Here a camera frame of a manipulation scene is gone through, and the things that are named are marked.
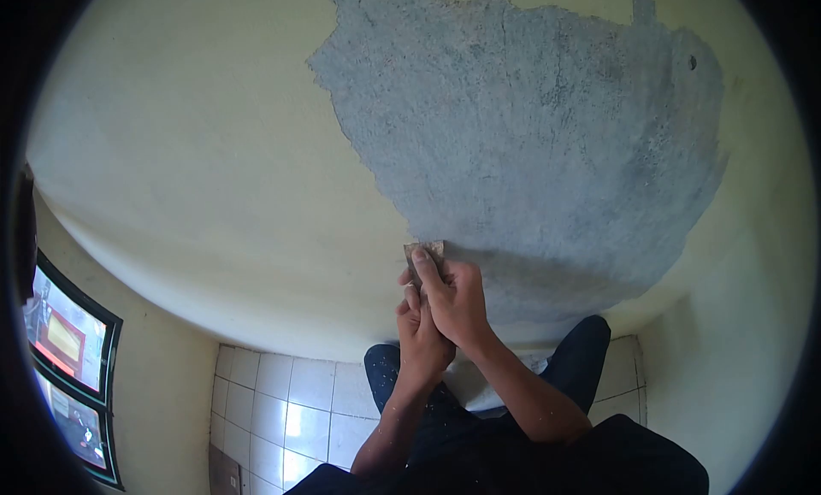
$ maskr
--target glass pane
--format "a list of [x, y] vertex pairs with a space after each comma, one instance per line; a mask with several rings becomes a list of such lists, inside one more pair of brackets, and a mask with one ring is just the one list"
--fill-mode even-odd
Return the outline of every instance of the glass pane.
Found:
[[23, 309], [29, 342], [65, 373], [99, 392], [105, 324], [69, 299], [37, 267]]
[[66, 392], [55, 387], [39, 372], [35, 371], [40, 382], [40, 389], [51, 409], [54, 421], [68, 446], [81, 459], [92, 465], [105, 468], [103, 446], [100, 443], [100, 418], [77, 399], [69, 397]]

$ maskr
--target white tile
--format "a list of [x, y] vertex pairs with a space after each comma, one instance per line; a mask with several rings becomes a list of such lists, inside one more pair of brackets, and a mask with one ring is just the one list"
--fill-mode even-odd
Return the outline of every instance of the white tile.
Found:
[[320, 461], [328, 460], [328, 427], [331, 414], [327, 411], [288, 403], [285, 420], [285, 448]]
[[256, 386], [257, 368], [260, 367], [260, 353], [237, 348], [231, 363], [231, 381], [252, 390]]
[[320, 359], [294, 358], [288, 400], [320, 410], [331, 410], [334, 395], [334, 363]]
[[639, 388], [639, 424], [647, 427], [647, 388]]
[[368, 376], [361, 363], [337, 363], [331, 411], [366, 418], [379, 418]]
[[236, 383], [228, 384], [225, 419], [251, 431], [251, 412], [254, 409], [254, 391]]
[[213, 392], [211, 393], [211, 411], [220, 416], [225, 416], [225, 404], [228, 400], [228, 381], [221, 377], [214, 376]]
[[251, 472], [274, 486], [282, 486], [282, 448], [251, 435]]
[[256, 392], [256, 395], [254, 395], [254, 414], [251, 418], [251, 432], [269, 442], [284, 446], [287, 409], [287, 402]]
[[639, 387], [635, 377], [634, 343], [634, 336], [624, 336], [610, 342], [594, 401], [611, 398]]
[[257, 392], [287, 401], [293, 366], [293, 357], [263, 354], [260, 357], [260, 373], [257, 375]]
[[370, 418], [331, 415], [331, 445], [328, 463], [351, 468], [356, 453], [379, 423]]
[[220, 346], [217, 355], [217, 376], [229, 379], [231, 377], [231, 363], [234, 361], [234, 348]]
[[253, 474], [251, 473], [250, 470], [240, 467], [240, 482], [241, 482], [240, 494], [241, 495], [251, 495], [254, 492], [254, 490], [252, 490], [252, 488], [251, 488], [251, 477], [252, 477], [252, 475]]
[[211, 412], [211, 444], [222, 450], [225, 447], [225, 419]]
[[282, 495], [282, 489], [257, 475], [251, 474], [251, 493], [253, 495]]
[[244, 468], [251, 467], [251, 433], [225, 422], [225, 448], [222, 449], [228, 457]]
[[590, 413], [587, 417], [590, 418], [590, 424], [598, 425], [604, 420], [613, 415], [624, 414], [633, 419], [637, 424], [639, 423], [639, 391], [622, 393], [611, 399], [595, 402], [590, 407]]
[[321, 461], [304, 457], [302, 454], [285, 449], [284, 468], [282, 469], [282, 488], [286, 491], [296, 486], [313, 469], [322, 465]]

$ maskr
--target cream wall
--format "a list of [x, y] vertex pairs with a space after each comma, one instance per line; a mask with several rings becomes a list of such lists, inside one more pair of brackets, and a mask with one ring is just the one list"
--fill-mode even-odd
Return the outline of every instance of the cream wall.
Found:
[[648, 427], [707, 468], [725, 493], [761, 447], [800, 359], [815, 289], [809, 161], [785, 169], [713, 271], [639, 332]]
[[[632, 0], [553, 4], [630, 23]], [[681, 258], [606, 312], [633, 333], [700, 284], [750, 232], [806, 145], [785, 81], [736, 0], [655, 0], [724, 73], [724, 181]], [[358, 360], [396, 337], [407, 222], [375, 188], [305, 63], [334, 30], [330, 0], [94, 0], [38, 102], [28, 156], [49, 207], [108, 271], [237, 342]], [[494, 323], [519, 351], [549, 323]]]
[[113, 430], [126, 490], [208, 493], [218, 342], [109, 274], [66, 233], [38, 194], [35, 205], [43, 253], [81, 291], [123, 320], [114, 366]]

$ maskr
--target black window frame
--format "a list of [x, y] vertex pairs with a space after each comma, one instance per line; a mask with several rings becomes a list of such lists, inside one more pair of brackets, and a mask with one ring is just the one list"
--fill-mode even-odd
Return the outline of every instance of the black window frame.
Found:
[[46, 355], [29, 343], [35, 370], [45, 377], [54, 387], [65, 392], [69, 397], [97, 412], [99, 417], [101, 446], [106, 468], [89, 463], [82, 457], [86, 470], [100, 483], [106, 484], [120, 491], [125, 491], [120, 478], [117, 464], [117, 454], [114, 447], [113, 433], [113, 398], [112, 386], [114, 382], [114, 362], [117, 358], [117, 346], [122, 329], [122, 318], [114, 315], [102, 305], [88, 297], [77, 285], [64, 276], [46, 255], [37, 249], [37, 267], [46, 275], [57, 289], [62, 291], [71, 301], [80, 306], [94, 318], [105, 324], [106, 332], [103, 338], [103, 348], [100, 351], [100, 376], [98, 390], [87, 386], [79, 379], [68, 375], [62, 368], [55, 365]]

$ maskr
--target peeled paint patch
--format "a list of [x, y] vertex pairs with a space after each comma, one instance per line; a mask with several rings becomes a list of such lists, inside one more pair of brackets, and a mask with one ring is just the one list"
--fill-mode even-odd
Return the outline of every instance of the peeled paint patch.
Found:
[[308, 60], [379, 191], [482, 268], [488, 318], [571, 324], [647, 291], [713, 200], [713, 51], [508, 0], [333, 0]]

